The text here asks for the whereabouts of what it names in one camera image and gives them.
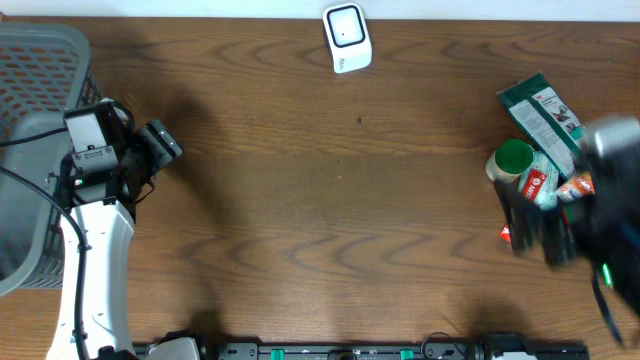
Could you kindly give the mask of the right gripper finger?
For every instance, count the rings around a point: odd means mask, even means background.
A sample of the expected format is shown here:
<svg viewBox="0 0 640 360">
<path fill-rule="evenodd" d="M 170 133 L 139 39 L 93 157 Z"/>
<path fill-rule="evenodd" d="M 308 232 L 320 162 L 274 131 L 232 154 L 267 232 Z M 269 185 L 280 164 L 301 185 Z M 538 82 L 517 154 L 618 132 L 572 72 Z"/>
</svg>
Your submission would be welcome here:
<svg viewBox="0 0 640 360">
<path fill-rule="evenodd" d="M 496 180 L 494 188 L 509 228 L 512 251 L 521 256 L 537 241 L 542 210 L 518 192 L 515 183 Z"/>
<path fill-rule="evenodd" d="M 545 261 L 550 267 L 565 266 L 577 257 L 575 239 L 562 210 L 544 211 L 540 230 Z"/>
</svg>

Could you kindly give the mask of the red adhesive tube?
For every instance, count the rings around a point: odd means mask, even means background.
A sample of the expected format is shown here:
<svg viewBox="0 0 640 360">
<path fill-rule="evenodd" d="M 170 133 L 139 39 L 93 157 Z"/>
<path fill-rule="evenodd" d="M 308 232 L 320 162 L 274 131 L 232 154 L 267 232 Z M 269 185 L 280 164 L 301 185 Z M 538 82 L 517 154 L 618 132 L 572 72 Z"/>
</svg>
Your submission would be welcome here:
<svg viewBox="0 0 640 360">
<path fill-rule="evenodd" d="M 522 195 L 527 200 L 534 202 L 547 179 L 548 175 L 546 173 L 537 169 L 530 170 L 521 189 Z M 500 238 L 508 243 L 511 242 L 511 235 L 507 225 L 502 228 Z"/>
</svg>

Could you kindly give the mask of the mint green wipes pack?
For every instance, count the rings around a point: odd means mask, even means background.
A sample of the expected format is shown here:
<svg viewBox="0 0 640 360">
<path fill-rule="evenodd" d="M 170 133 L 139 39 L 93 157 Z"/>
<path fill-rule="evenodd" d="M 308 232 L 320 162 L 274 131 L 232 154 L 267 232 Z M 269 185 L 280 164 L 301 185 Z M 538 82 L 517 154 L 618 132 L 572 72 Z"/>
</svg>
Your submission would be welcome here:
<svg viewBox="0 0 640 360">
<path fill-rule="evenodd" d="M 518 191 L 540 209 L 548 210 L 557 205 L 558 178 L 559 172 L 548 157 L 534 151 L 531 165 L 520 176 Z"/>
</svg>

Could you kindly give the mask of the orange tissue pack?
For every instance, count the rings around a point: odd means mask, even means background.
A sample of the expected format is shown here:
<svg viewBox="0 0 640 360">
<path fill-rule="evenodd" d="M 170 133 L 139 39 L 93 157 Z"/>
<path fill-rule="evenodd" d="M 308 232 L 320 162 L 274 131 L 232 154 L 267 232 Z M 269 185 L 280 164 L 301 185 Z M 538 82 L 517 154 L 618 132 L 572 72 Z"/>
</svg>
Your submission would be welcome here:
<svg viewBox="0 0 640 360">
<path fill-rule="evenodd" d="M 584 172 L 572 176 L 555 191 L 563 202 L 572 202 L 594 193 L 594 185 L 591 174 Z"/>
</svg>

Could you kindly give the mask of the green-lidded small jar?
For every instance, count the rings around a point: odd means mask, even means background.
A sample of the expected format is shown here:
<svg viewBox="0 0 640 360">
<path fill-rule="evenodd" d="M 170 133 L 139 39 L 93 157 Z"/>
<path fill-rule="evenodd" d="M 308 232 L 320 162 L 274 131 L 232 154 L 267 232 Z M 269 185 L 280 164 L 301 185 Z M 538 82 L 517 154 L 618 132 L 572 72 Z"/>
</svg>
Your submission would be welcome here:
<svg viewBox="0 0 640 360">
<path fill-rule="evenodd" d="M 532 164 L 533 148 L 521 139 L 509 139 L 498 147 L 485 164 L 491 181 L 513 182 Z"/>
</svg>

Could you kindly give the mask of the green 3M adhesive package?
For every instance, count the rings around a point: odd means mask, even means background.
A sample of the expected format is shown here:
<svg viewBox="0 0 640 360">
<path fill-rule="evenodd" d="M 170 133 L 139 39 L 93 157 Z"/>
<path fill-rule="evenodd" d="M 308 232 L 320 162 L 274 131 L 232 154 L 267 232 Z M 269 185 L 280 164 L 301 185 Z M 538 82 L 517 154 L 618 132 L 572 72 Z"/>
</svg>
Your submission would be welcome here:
<svg viewBox="0 0 640 360">
<path fill-rule="evenodd" d="M 514 122 L 549 158 L 564 179 L 575 172 L 587 129 L 538 72 L 496 93 Z"/>
</svg>

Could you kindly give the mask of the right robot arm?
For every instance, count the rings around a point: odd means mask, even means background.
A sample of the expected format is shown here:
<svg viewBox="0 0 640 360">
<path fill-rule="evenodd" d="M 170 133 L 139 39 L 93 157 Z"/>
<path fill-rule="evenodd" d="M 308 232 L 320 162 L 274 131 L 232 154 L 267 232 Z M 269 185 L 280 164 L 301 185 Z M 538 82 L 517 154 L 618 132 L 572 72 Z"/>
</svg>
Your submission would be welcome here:
<svg viewBox="0 0 640 360">
<path fill-rule="evenodd" d="M 588 155 L 580 167 L 593 179 L 594 192 L 561 200 L 542 210 L 511 184 L 494 188 L 519 255 L 536 244 L 552 268 L 581 257 L 596 273 L 608 275 L 613 289 L 639 311 L 639 150 L 608 157 Z"/>
</svg>

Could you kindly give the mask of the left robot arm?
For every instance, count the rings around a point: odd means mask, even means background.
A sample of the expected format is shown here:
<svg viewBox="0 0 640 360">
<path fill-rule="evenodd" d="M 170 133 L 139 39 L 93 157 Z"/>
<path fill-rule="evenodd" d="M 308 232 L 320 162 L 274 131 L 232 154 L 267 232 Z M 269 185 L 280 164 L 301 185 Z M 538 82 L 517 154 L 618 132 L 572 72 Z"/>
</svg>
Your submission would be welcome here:
<svg viewBox="0 0 640 360">
<path fill-rule="evenodd" d="M 69 119 L 71 203 L 59 221 L 64 274 L 50 359 L 128 358 L 128 255 L 141 190 L 183 153 L 164 124 L 138 130 L 120 121 Z"/>
</svg>

